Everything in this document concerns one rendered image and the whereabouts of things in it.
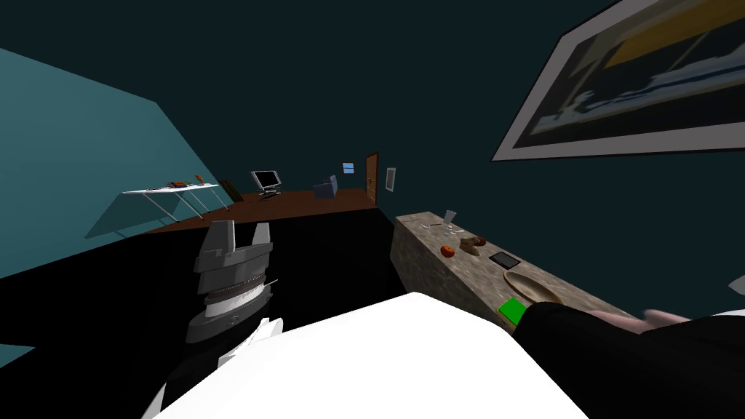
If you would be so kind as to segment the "wooden shallow bowl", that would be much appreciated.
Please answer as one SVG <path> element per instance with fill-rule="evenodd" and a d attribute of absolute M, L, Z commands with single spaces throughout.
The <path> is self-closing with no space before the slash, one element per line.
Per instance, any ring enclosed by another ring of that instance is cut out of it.
<path fill-rule="evenodd" d="M 503 278 L 513 291 L 531 303 L 564 304 L 564 301 L 558 295 L 529 276 L 514 271 L 504 271 Z"/>

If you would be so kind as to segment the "white table with things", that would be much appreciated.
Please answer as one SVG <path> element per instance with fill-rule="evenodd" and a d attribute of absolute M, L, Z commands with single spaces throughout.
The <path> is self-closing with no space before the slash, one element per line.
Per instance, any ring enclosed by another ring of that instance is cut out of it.
<path fill-rule="evenodd" d="M 170 181 L 157 187 L 122 191 L 120 195 L 143 197 L 173 223 L 181 223 L 189 217 L 205 220 L 208 214 L 218 210 L 231 211 L 220 184 L 199 175 L 187 181 Z"/>

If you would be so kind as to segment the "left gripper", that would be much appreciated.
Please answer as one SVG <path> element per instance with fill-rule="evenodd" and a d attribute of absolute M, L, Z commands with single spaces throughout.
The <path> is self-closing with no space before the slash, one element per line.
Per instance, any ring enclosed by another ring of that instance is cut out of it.
<path fill-rule="evenodd" d="M 212 221 L 196 259 L 197 294 L 221 290 L 262 274 L 269 264 L 269 223 L 256 223 L 251 246 L 236 249 L 234 220 Z"/>

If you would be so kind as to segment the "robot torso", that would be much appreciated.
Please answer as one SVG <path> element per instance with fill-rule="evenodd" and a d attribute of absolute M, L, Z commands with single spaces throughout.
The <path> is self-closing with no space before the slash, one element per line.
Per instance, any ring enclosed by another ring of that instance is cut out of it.
<path fill-rule="evenodd" d="M 420 293 L 279 327 L 150 419 L 588 419 L 505 330 Z"/>

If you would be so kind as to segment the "large framed wall picture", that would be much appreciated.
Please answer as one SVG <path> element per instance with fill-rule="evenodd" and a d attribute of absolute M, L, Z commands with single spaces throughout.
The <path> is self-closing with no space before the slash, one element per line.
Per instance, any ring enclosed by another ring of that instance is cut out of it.
<path fill-rule="evenodd" d="M 618 0 L 564 34 L 494 161 L 745 150 L 745 0 Z"/>

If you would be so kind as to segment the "green square block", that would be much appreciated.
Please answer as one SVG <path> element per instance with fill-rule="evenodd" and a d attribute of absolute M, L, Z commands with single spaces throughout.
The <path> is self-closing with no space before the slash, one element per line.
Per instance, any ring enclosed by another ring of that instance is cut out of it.
<path fill-rule="evenodd" d="M 498 307 L 498 313 L 511 325 L 517 326 L 527 307 L 515 298 L 510 298 Z"/>

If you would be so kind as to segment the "black television on stand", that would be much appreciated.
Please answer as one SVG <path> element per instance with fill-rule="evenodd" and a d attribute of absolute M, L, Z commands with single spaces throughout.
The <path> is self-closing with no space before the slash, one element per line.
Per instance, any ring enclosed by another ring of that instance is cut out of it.
<path fill-rule="evenodd" d="M 260 200 L 271 199 L 282 193 L 282 182 L 276 171 L 251 171 L 251 175 L 258 186 Z"/>

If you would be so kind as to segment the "brown wooden door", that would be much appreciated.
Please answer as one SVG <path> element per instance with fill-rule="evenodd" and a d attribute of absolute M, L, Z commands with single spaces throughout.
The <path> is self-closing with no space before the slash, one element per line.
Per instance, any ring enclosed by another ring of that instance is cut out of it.
<path fill-rule="evenodd" d="M 378 195 L 378 157 L 376 151 L 365 158 L 365 186 L 368 198 L 377 205 Z"/>

